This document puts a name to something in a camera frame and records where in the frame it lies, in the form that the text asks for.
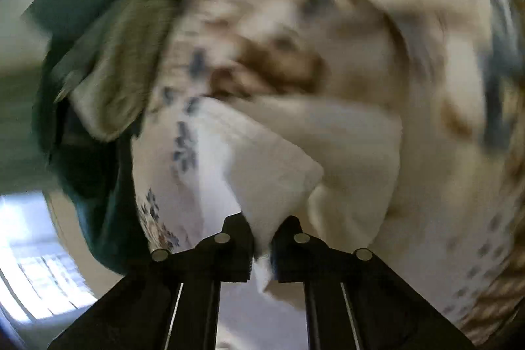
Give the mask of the white pant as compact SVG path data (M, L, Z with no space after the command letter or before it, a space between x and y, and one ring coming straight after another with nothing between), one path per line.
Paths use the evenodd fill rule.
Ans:
M302 97L226 103L203 99L197 138L199 203L207 232L244 214L255 237L255 281L269 299L301 307L278 283L270 241L289 216L329 246L374 241L400 168L400 119L381 108Z

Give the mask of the bright window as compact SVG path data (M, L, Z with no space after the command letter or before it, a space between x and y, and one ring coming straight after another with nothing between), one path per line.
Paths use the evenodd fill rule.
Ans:
M66 315L97 301L60 242L45 196L1 197L1 306L22 324Z

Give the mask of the olive green towel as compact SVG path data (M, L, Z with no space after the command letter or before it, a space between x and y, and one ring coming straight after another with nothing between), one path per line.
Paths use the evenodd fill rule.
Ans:
M146 108L180 0L116 0L52 71L92 138L118 138Z

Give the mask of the floral bed sheet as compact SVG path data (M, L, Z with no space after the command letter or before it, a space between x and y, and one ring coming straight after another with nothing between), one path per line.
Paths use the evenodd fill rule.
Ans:
M221 229L199 203L203 99L361 103L397 116L401 140L385 220L360 248L476 344L523 298L524 0L184 0L157 76L132 143L152 250ZM255 266L224 293L218 348L306 347L304 303L264 296Z

